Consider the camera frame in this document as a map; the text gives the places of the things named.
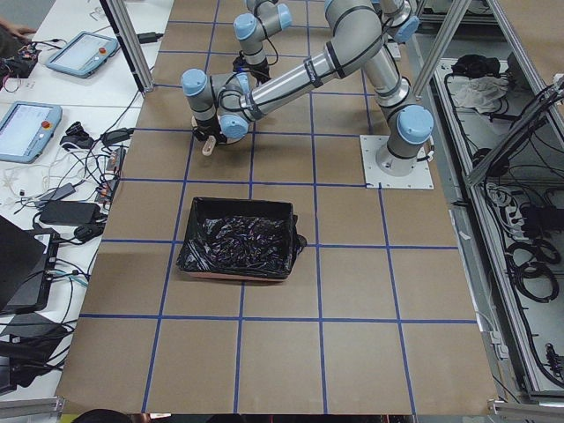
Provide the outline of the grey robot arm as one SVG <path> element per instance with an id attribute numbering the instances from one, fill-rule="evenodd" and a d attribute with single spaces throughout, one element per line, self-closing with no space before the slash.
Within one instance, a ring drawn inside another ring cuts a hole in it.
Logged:
<path id="1" fill-rule="evenodd" d="M 377 153 L 386 170 L 417 159 L 430 138 L 434 120 L 415 104 L 410 82 L 398 70 L 385 45 L 401 43 L 418 29 L 419 19 L 407 1 L 327 1 L 324 16 L 331 30 L 323 50 L 277 78 L 267 76 L 264 42 L 292 24 L 287 6 L 276 1 L 248 1 L 234 21 L 244 70 L 209 76 L 186 70 L 181 84 L 193 113 L 197 139 L 218 144 L 241 140 L 249 126 L 333 79 L 363 71 L 375 90 L 376 103 L 390 128 Z"/>
<path id="2" fill-rule="evenodd" d="M 245 71 L 258 84 L 271 79 L 264 43 L 293 24 L 289 7 L 279 1 L 246 1 L 247 11 L 235 18 L 234 33 L 240 45 L 234 71 Z M 333 35 L 344 23 L 351 23 L 360 35 L 345 33 L 345 52 L 361 53 L 370 43 L 384 43 L 391 37 L 398 43 L 409 40 L 419 27 L 419 18 L 407 1 L 327 1 L 324 13 Z"/>

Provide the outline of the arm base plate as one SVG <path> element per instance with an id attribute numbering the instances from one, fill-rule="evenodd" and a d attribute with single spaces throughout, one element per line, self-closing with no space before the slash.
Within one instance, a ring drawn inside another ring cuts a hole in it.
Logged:
<path id="1" fill-rule="evenodd" d="M 416 158 L 399 159 L 387 148 L 388 136 L 360 135 L 360 151 L 368 189 L 434 188 L 427 152 L 420 147 Z"/>

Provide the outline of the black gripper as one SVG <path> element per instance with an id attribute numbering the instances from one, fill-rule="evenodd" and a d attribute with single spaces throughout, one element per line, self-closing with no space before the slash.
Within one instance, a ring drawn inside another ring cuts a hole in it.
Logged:
<path id="1" fill-rule="evenodd" d="M 217 144 L 227 144 L 227 138 L 221 132 L 218 118 L 211 118 L 203 121 L 193 118 L 192 132 L 199 141 L 207 141 L 209 137 L 214 137 Z"/>

